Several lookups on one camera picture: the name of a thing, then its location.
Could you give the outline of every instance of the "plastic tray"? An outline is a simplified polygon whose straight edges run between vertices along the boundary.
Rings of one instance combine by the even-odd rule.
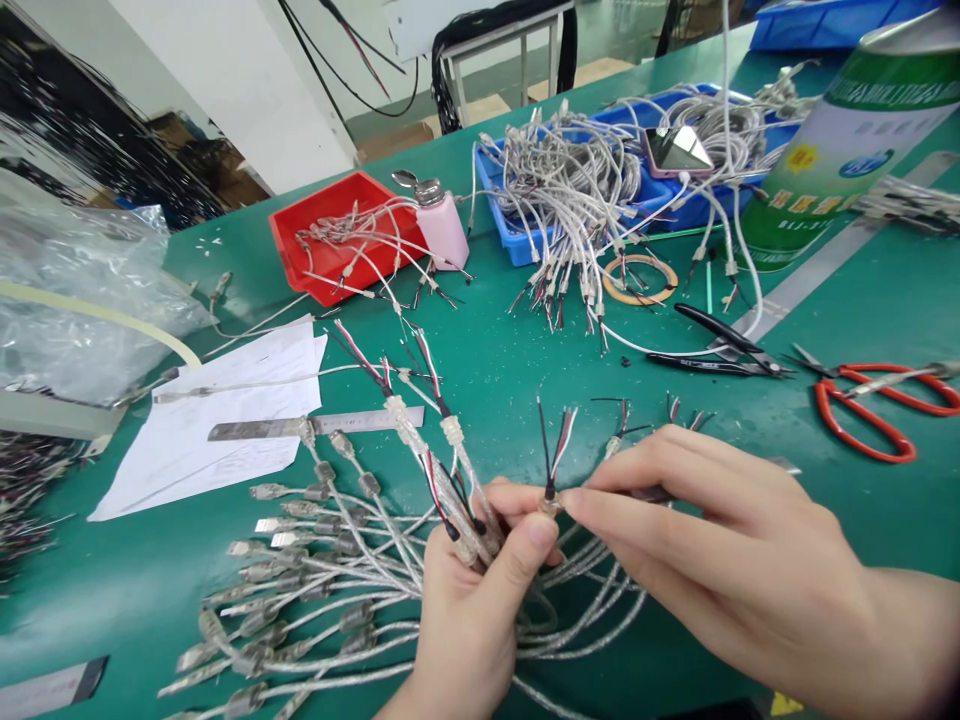
[[[751,50],[852,48],[871,30],[934,10],[943,0],[787,0],[757,13]]]
[[[504,139],[497,140],[496,145],[502,150]],[[483,187],[487,190],[502,190],[503,171],[500,169],[500,166],[494,163],[480,149],[477,150],[475,162],[477,165],[477,175]],[[663,204],[670,200],[673,195],[671,195],[666,183],[650,177],[646,168],[641,164],[640,190],[634,198],[634,201],[629,203],[629,205],[636,207],[638,209],[638,218],[642,218],[645,214],[649,214],[663,207]],[[500,232],[500,245],[503,246],[510,256],[510,262],[513,263],[514,267],[530,265],[533,262],[533,253],[530,250],[531,238],[537,248],[537,252],[543,253],[543,233],[537,226],[536,221],[531,220],[529,217],[527,218],[527,223],[530,226],[530,236],[528,237],[521,223],[517,222],[514,225],[507,221],[503,212],[500,210],[500,206],[497,204],[496,198],[488,196],[488,199],[490,202],[490,211],[493,213],[493,220],[497,225],[497,230]],[[627,222],[639,222],[639,220],[629,219]],[[548,240],[552,240],[553,227],[547,227],[546,231]]]
[[[720,91],[719,87],[710,84],[700,84],[697,85],[696,88],[700,92],[711,95],[715,95]],[[671,107],[678,100],[681,100],[685,97],[688,97],[688,95],[684,92],[672,91],[656,95],[652,97],[651,100],[660,107],[666,109]],[[731,102],[738,102],[743,97],[744,96],[742,95],[731,93]],[[611,125],[620,123],[633,125],[635,114],[637,118],[636,122],[641,127],[655,127],[659,124],[660,113],[646,103],[636,103],[632,106],[632,108],[633,113],[631,113],[626,107],[612,108],[610,110],[597,113],[596,115],[592,115],[591,119]],[[789,142],[796,134],[797,127],[798,126],[794,125],[771,128],[768,130],[767,152],[775,150],[781,145],[785,145],[787,142]],[[503,148],[504,140],[498,140],[496,145],[499,148]],[[480,177],[480,182],[483,184],[484,188],[487,190],[499,190],[503,188],[503,173],[500,167],[490,160],[490,158],[487,157],[487,155],[479,148],[477,150],[475,162],[477,165],[477,174]],[[644,214],[659,210],[661,207],[663,207],[664,203],[668,202],[680,192],[681,185],[679,182],[675,180],[657,180],[653,178],[647,171],[645,158],[641,158],[640,178],[640,191],[637,194],[637,197],[634,199],[634,202],[631,203],[633,207],[638,208],[640,211],[638,217],[642,217]],[[766,173],[757,173],[756,175],[745,178],[744,182],[757,184],[762,182],[764,178],[766,178]],[[714,190],[714,195],[723,206],[723,209],[727,212],[727,214],[730,214],[733,211],[733,190],[726,186],[720,186]],[[747,204],[747,202],[749,202],[749,200],[749,192],[740,193],[741,209]],[[489,202],[490,210],[493,213],[494,222],[497,225],[497,229],[500,231],[500,244],[510,255],[510,261],[515,267],[522,267],[524,265],[531,264],[533,262],[533,257],[530,252],[530,240],[527,238],[526,232],[522,227],[517,229],[507,222],[495,198],[489,197]],[[709,214],[710,205],[708,201],[702,195],[697,195],[696,197],[684,203],[683,206],[678,208],[675,212],[663,215],[662,217],[664,218],[664,222],[654,222],[653,227],[650,229],[654,232],[664,232],[699,227],[707,224]],[[539,228],[534,226],[529,218],[528,223],[530,224],[531,236],[533,238],[534,245],[536,245],[538,252],[542,252],[542,233],[540,232]],[[552,238],[553,228],[547,228],[547,236],[548,238]]]
[[[392,197],[396,195],[365,172],[359,171],[273,213],[270,216],[270,229],[273,231],[273,239],[290,287],[297,292],[309,293],[324,307],[332,307],[353,295],[349,290],[337,290],[329,283],[304,275],[304,271],[309,270],[310,261],[296,240],[297,231],[306,230],[317,218],[349,215],[353,211],[354,202],[357,203],[357,211],[364,212],[382,205]],[[418,246],[404,245],[403,248],[414,260],[423,257],[424,252],[419,248],[425,248],[426,243],[420,226],[417,225],[416,212],[412,208],[399,207],[393,211],[393,216],[400,229],[400,237]],[[375,229],[389,234],[396,232],[389,215],[378,218]],[[311,243],[313,272],[338,282],[343,269],[356,257],[356,253],[350,248],[359,248],[362,245],[363,241],[359,239],[350,239],[341,245]],[[397,256],[396,246],[370,242],[364,254],[385,277],[393,272]],[[401,255],[400,266],[409,264],[410,260]],[[346,284],[362,290],[378,281],[374,269],[361,259],[354,265],[353,273],[346,280]]]
[[[716,85],[710,84],[700,84],[696,86],[697,89],[709,95],[716,95],[720,92],[720,88]],[[686,93],[682,92],[669,92],[658,95],[655,98],[652,98],[654,102],[657,103],[662,108],[668,108],[672,106],[678,100],[687,97]],[[740,103],[746,100],[745,96],[738,93],[730,93],[730,101],[732,103]],[[642,126],[653,127],[660,122],[660,114],[651,108],[649,105],[637,104],[633,106],[634,112],[637,115],[637,122]],[[625,107],[614,108],[612,110],[607,110],[602,113],[594,115],[595,120],[600,122],[610,123],[611,125],[616,125],[617,123],[630,123],[633,124],[633,115],[630,114],[630,111]],[[770,122],[778,122],[776,116],[772,113],[767,116],[767,119]],[[766,131],[767,137],[767,152],[776,150],[782,145],[786,145],[790,140],[793,139],[793,136],[797,134],[799,125],[787,125],[783,127],[770,128]],[[766,179],[767,173],[756,173],[748,177],[743,178],[743,182],[750,185],[758,185]],[[671,197],[674,197],[677,193],[680,192],[681,185],[676,180],[663,180],[661,184],[664,185],[669,191],[668,200]],[[723,206],[724,212],[727,215],[733,213],[733,190],[726,185],[721,185],[714,188],[714,196],[717,198],[717,201]],[[751,193],[741,192],[740,193],[740,210],[742,211],[746,204],[750,202]],[[651,228],[652,232],[672,232],[679,230],[687,230],[689,228],[701,227],[707,224],[707,220],[710,219],[710,203],[703,197],[703,195],[696,195],[673,213],[665,213],[661,216],[664,219],[664,222],[654,222],[653,227]]]

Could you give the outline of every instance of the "smartphone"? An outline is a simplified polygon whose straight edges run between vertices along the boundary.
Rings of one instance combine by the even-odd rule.
[[[645,128],[647,160],[655,178],[676,177],[682,171],[690,177],[708,177],[713,163],[697,131],[689,125],[672,128]]]

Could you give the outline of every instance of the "paper document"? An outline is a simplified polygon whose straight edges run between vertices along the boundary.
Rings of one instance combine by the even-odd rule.
[[[313,337],[312,323],[297,321],[199,368],[181,368],[180,377],[155,388],[153,397],[306,377],[319,372],[326,345],[326,335]],[[87,520],[110,520],[279,472],[296,457],[298,438],[210,443],[210,429],[223,422],[297,417],[319,407],[316,377],[154,403],[113,485]]]

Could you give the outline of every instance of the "green workbench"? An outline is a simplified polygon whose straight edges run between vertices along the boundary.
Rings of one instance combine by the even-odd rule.
[[[752,27],[747,27],[731,37],[732,85],[743,92],[757,90],[775,79],[780,66],[803,59],[748,55],[751,33]],[[804,70],[797,78],[801,94],[822,92],[842,60],[828,57],[819,68]],[[721,72],[721,41],[714,38],[566,97],[575,111],[593,113],[618,97],[660,91],[678,82],[719,82]],[[558,104],[557,98],[543,103],[544,115]],[[397,168],[420,177],[435,175],[455,193],[468,194],[476,133],[502,136],[506,124],[520,125],[529,113],[530,108],[512,112],[365,169],[385,183]],[[905,173],[930,152],[944,148],[960,149],[957,116],[941,126],[897,173]],[[221,317],[227,332],[248,327],[293,298],[268,216],[323,184],[174,236],[168,269],[187,282],[199,282],[202,294],[212,291],[222,272],[233,271]],[[951,171],[938,187],[960,190],[960,172]],[[599,338],[585,336],[585,318],[573,293],[567,300],[567,327],[551,335],[542,316],[525,311],[515,317],[505,314],[530,269],[515,269],[508,262],[486,202],[481,203],[477,218],[469,263],[477,280],[466,287],[460,277],[443,278],[448,291],[465,304],[455,311],[436,296],[425,297],[411,318],[429,332],[445,378],[444,396],[461,418],[482,478],[504,473],[518,482],[541,481],[538,393],[551,418],[559,418],[564,405],[581,408],[574,445],[561,470],[566,486],[589,475],[617,428],[615,408],[591,403],[589,398],[629,397],[636,422],[662,423],[665,393],[671,391],[683,401],[684,418],[694,407],[719,413],[708,426],[715,437],[758,455],[782,455],[799,465],[807,491],[837,514],[865,563],[960,579],[960,420],[929,417],[870,398],[867,402],[882,408],[884,416],[919,448],[916,462],[886,465],[858,454],[825,431],[811,407],[812,378],[805,375],[780,381],[684,373],[647,364],[637,353],[617,345],[601,355]],[[696,242],[697,238],[672,240],[658,250],[682,276]],[[958,268],[960,243],[956,240],[888,228],[767,335],[763,345],[775,353],[789,350],[790,342],[797,341],[828,364],[892,361],[918,366],[960,357],[954,304],[960,295]],[[700,306],[702,272],[701,267],[690,300]],[[720,288],[721,271],[715,268],[715,272],[715,285]],[[764,276],[766,290],[784,275]],[[415,283],[415,274],[405,270],[393,287],[398,297],[411,298]],[[652,347],[694,350],[709,340],[702,329],[672,310],[653,315],[613,302],[607,305],[612,327]],[[319,314],[319,310],[312,300],[306,301],[283,319],[307,311]],[[340,317],[361,347],[374,354],[386,350],[402,363],[400,330],[389,306],[356,299],[345,305]],[[200,352],[219,342],[210,330],[190,339]],[[632,360],[630,367],[621,365],[624,355]],[[324,365],[345,362],[331,343]],[[377,388],[358,372],[325,377],[321,389],[324,413],[369,410],[382,404]],[[415,404],[414,400],[410,397],[408,403]],[[217,705],[243,684],[239,676],[226,673],[219,683],[155,699],[157,689],[174,679],[177,656],[199,639],[196,618],[201,597],[234,582],[236,570],[244,564],[225,554],[227,545],[248,536],[258,517],[273,514],[275,503],[254,502],[246,486],[237,485],[105,523],[83,521],[109,487],[148,410],[146,401],[135,405],[99,461],[73,473],[45,501],[44,513],[75,512],[79,517],[58,528],[57,549],[24,563],[22,576],[11,588],[15,596],[0,604],[0,686],[110,656],[96,695],[50,717],[162,718],[181,709]],[[435,420],[428,416],[423,433],[435,447],[442,447],[445,443]],[[422,511],[427,507],[422,475],[394,435],[357,435],[353,441],[397,508]],[[342,463],[334,465],[350,477]],[[301,452],[293,466],[270,480],[302,486],[309,477],[311,463]],[[770,578],[771,583],[778,581]],[[586,584],[569,584],[557,599],[567,620],[586,605],[589,595],[585,593],[596,587],[590,581],[578,582]],[[611,616],[622,617],[627,602],[621,600]],[[405,656],[378,658],[378,663]],[[646,718],[757,690],[709,655],[653,601],[603,652],[573,662],[521,664],[519,672],[556,701],[598,717]],[[314,695],[302,714],[369,717],[399,682],[393,679]],[[278,708],[279,703],[268,705],[256,717],[272,717]],[[501,715],[529,718],[545,713],[518,691],[511,691]]]

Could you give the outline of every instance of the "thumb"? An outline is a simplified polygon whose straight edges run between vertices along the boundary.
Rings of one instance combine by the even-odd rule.
[[[510,531],[476,592],[484,612],[502,614],[498,619],[504,622],[514,621],[523,596],[559,534],[557,523],[539,512],[527,515]]]

